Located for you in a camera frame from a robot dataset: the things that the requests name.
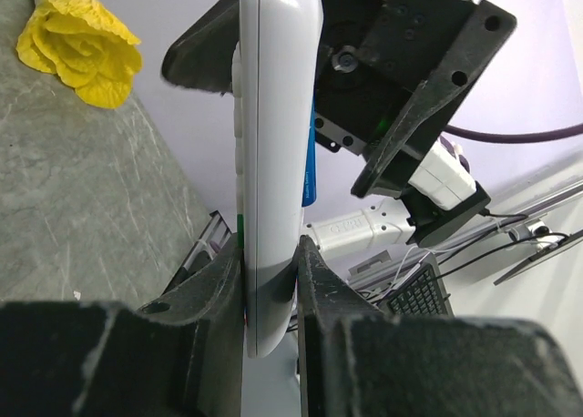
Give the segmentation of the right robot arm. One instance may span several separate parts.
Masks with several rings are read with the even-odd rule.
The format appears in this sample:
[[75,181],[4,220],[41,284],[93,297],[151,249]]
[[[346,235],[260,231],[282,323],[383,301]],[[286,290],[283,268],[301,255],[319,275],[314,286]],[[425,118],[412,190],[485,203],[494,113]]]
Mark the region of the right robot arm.
[[[441,136],[516,19],[473,0],[219,0],[169,48],[172,85],[234,96],[239,242],[252,267],[386,241],[438,245],[489,196]],[[312,148],[365,165],[367,210],[304,224]]]

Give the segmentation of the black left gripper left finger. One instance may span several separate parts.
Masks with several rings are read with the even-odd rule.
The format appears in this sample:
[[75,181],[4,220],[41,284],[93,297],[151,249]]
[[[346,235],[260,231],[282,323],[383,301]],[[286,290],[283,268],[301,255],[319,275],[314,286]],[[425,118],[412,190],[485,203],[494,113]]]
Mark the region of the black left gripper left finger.
[[4,416],[237,416],[241,251],[227,243],[178,287],[133,310],[113,301],[1,307]]

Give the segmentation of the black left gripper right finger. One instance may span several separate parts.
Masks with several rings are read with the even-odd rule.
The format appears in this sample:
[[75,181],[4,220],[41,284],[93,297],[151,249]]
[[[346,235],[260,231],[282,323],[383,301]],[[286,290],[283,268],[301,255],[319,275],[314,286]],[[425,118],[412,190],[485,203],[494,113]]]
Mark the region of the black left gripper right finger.
[[532,321],[382,313],[298,254],[305,416],[579,416],[582,395],[551,335]]

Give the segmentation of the blue battery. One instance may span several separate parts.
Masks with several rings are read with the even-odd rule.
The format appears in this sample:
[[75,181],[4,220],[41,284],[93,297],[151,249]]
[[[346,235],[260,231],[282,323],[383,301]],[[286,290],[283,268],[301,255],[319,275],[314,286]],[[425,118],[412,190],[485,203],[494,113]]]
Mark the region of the blue battery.
[[306,154],[306,164],[304,173],[304,183],[302,191],[302,207],[307,208],[312,205],[317,197],[316,192],[316,151],[315,151],[315,107],[312,106],[311,122]]

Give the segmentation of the white remote with orange button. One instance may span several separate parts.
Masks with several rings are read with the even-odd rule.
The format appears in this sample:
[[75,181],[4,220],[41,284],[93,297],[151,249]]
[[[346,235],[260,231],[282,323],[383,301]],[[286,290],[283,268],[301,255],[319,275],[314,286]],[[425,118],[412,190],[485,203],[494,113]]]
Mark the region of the white remote with orange button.
[[286,333],[312,123],[321,0],[239,0],[231,77],[247,352]]

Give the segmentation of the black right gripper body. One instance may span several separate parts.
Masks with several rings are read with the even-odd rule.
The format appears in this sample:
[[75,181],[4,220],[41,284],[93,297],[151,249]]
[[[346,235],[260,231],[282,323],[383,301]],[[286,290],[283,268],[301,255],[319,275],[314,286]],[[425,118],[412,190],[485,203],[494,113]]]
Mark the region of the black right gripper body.
[[364,158],[418,86],[476,83],[517,20],[487,0],[322,0],[316,141]]

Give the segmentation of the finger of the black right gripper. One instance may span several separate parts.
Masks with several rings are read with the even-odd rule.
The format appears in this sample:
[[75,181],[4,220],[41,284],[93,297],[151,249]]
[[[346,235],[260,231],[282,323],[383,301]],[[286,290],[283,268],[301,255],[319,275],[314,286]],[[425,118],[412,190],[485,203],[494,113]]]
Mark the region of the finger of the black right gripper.
[[422,82],[401,109],[388,132],[366,155],[366,164],[351,194],[357,198],[380,195],[400,198],[445,126],[464,101],[472,82],[435,89]]
[[160,74],[171,85],[232,91],[231,63],[240,39],[239,0],[218,0],[169,47]]

